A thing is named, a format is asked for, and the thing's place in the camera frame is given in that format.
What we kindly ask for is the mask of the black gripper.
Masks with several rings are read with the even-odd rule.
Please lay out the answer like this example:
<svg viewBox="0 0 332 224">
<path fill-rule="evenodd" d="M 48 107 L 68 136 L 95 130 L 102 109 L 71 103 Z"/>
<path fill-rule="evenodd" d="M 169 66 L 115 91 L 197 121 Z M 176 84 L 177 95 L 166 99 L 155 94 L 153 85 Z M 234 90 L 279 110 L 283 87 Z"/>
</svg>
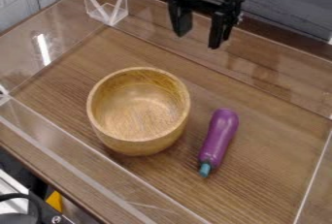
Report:
<svg viewBox="0 0 332 224">
<path fill-rule="evenodd" d="M 232 25 L 241 19 L 241 5 L 245 0 L 168 0 L 173 30 L 178 37 L 192 29 L 192 12 L 212 15 L 209 48 L 217 49 L 229 39 Z"/>
</svg>

